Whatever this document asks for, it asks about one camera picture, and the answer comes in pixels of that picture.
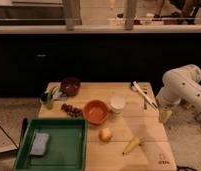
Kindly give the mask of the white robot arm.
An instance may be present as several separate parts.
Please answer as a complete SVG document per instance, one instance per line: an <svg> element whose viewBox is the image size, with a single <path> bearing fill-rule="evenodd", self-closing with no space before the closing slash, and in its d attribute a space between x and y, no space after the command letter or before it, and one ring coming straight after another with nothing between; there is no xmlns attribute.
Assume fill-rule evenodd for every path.
<svg viewBox="0 0 201 171"><path fill-rule="evenodd" d="M172 109L182 100L195 107L194 118L201 123L201 69L194 64L171 69L163 74L163 86L156 96L159 106L159 120L165 122Z"/></svg>

